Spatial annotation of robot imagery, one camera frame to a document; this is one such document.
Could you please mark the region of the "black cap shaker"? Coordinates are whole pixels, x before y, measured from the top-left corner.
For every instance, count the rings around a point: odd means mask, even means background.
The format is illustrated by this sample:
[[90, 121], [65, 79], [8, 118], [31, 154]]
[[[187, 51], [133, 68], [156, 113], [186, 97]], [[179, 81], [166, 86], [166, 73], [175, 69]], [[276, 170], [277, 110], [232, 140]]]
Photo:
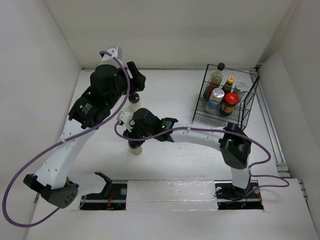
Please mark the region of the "black cap shaker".
[[129, 152], [135, 156], [138, 156], [143, 152], [143, 147], [142, 146], [138, 146], [138, 147], [130, 147], [129, 146]]
[[129, 97], [129, 109], [131, 112], [136, 112], [138, 109], [142, 107], [142, 102], [140, 100], [140, 95], [137, 92], [130, 93]]

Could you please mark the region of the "tall dark sauce bottle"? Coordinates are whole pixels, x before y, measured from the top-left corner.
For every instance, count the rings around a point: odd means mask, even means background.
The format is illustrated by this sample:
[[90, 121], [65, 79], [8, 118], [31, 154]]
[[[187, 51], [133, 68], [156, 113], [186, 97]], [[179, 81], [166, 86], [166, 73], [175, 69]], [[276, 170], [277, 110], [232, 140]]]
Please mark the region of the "tall dark sauce bottle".
[[221, 85], [223, 80], [224, 68], [225, 68], [225, 64], [221, 62], [217, 65], [216, 69], [210, 75], [209, 84], [206, 86], [203, 93], [203, 97], [205, 99], [208, 100], [212, 94], [212, 91]]

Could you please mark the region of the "silver cap blue label shaker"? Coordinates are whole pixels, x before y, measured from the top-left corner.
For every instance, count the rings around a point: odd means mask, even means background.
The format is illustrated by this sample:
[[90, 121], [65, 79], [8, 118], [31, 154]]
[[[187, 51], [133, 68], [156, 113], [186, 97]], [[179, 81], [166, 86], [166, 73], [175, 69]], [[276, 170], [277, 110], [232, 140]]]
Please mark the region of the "silver cap blue label shaker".
[[242, 99], [248, 93], [248, 86], [245, 82], [238, 82], [235, 85], [233, 93], [236, 94], [239, 99]]
[[221, 104], [222, 99], [225, 97], [225, 92], [221, 88], [215, 88], [212, 90], [205, 110], [208, 113], [214, 113]]

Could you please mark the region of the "yellow cap chili sauce bottle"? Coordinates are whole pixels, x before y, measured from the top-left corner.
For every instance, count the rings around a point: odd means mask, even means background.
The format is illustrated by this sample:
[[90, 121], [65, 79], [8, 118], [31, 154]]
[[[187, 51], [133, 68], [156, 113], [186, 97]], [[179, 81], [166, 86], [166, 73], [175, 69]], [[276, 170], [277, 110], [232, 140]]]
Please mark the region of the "yellow cap chili sauce bottle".
[[222, 90], [224, 91], [225, 95], [231, 92], [234, 82], [235, 82], [235, 78], [233, 76], [229, 76], [227, 78], [226, 83], [222, 87]]

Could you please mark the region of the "red lid sauce jar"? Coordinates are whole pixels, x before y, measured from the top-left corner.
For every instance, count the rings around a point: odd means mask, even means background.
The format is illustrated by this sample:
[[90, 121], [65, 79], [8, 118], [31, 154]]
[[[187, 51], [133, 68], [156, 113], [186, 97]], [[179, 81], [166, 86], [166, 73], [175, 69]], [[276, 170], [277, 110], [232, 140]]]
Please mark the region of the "red lid sauce jar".
[[239, 100], [239, 97], [233, 92], [226, 94], [220, 103], [220, 114], [224, 117], [231, 115]]

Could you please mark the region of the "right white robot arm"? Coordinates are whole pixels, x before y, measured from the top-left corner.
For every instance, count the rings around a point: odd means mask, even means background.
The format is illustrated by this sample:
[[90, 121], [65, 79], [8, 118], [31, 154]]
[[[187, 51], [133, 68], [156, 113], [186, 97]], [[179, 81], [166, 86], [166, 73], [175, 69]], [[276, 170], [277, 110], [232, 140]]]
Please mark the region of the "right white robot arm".
[[123, 136], [128, 138], [129, 147], [140, 149], [147, 138], [159, 142], [191, 143], [220, 151], [224, 163], [231, 169], [231, 191], [237, 197], [249, 192], [250, 173], [248, 158], [251, 142], [234, 123], [227, 127], [205, 128], [203, 131], [175, 118], [158, 118], [146, 108], [134, 113], [121, 112], [117, 119], [125, 125]]

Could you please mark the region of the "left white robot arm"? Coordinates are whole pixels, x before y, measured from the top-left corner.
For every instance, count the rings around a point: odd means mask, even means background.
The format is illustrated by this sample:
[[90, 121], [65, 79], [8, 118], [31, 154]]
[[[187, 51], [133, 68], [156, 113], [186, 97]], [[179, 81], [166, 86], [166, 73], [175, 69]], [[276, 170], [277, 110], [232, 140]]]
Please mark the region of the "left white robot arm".
[[121, 96], [144, 90], [146, 77], [133, 61], [129, 61], [127, 67], [131, 73], [129, 79], [122, 69], [110, 64], [95, 68], [90, 75], [89, 87], [68, 113], [61, 144], [54, 148], [36, 173], [24, 177], [23, 183], [48, 203], [64, 209], [73, 202], [79, 186], [68, 179], [68, 173], [85, 143], [95, 133], [94, 127], [111, 114]]

